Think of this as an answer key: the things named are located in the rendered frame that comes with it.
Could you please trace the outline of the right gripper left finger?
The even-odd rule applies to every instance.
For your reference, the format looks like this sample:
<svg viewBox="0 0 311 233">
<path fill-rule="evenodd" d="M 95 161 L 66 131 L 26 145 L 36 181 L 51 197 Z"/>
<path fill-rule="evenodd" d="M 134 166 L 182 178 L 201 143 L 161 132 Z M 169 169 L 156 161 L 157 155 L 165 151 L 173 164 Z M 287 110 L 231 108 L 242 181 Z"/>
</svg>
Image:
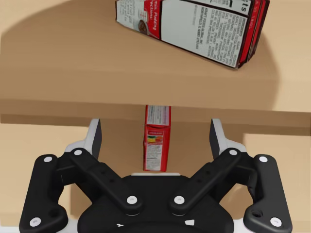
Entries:
<svg viewBox="0 0 311 233">
<path fill-rule="evenodd" d="M 34 163 L 19 231 L 57 233 L 67 226 L 67 212 L 59 202 L 64 186 L 77 184 L 91 199 L 107 196 L 123 213 L 137 215 L 142 200 L 107 164 L 98 160 L 102 143 L 99 119 L 90 122 L 85 139 L 69 144 L 61 157 L 39 156 Z"/>
</svg>

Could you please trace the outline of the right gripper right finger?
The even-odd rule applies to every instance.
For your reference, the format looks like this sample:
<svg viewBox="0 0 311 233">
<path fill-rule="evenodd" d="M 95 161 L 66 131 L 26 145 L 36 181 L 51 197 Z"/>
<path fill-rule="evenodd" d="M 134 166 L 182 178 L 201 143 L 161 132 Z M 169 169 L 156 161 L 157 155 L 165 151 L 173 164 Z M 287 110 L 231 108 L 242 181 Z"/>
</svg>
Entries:
<svg viewBox="0 0 311 233">
<path fill-rule="evenodd" d="M 215 202 L 235 184 L 247 187 L 252 204 L 240 219 L 216 215 L 212 226 L 226 226 L 229 231 L 292 231 L 277 162 L 274 157 L 251 157 L 246 147 L 226 138 L 222 123 L 212 119 L 209 142 L 213 161 L 201 167 L 170 198 L 169 208 L 176 216 L 188 214 L 207 196 Z"/>
</svg>

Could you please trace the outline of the pale wooden shelf unit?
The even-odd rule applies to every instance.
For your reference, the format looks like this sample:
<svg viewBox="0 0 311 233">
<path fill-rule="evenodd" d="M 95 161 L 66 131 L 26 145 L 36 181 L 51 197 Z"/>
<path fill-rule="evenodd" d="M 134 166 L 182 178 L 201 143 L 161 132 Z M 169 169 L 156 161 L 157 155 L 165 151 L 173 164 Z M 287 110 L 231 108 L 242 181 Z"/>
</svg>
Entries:
<svg viewBox="0 0 311 233">
<path fill-rule="evenodd" d="M 102 123 L 100 159 L 142 172 L 144 109 L 172 108 L 168 172 L 212 159 L 209 125 L 277 160 L 293 233 L 311 233 L 311 0 L 271 0 L 230 69 L 129 30 L 114 0 L 0 0 L 0 221 L 17 225 L 34 160 Z"/>
</svg>

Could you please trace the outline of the red and white carton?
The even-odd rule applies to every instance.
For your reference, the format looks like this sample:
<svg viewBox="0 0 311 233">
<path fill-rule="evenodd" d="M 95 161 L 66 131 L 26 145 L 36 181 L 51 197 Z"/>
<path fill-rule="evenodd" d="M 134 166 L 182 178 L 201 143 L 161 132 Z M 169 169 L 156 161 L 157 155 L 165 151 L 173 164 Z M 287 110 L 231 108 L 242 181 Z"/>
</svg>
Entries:
<svg viewBox="0 0 311 233">
<path fill-rule="evenodd" d="M 238 69 L 255 54 L 270 0 L 116 0 L 116 21 Z"/>
</svg>

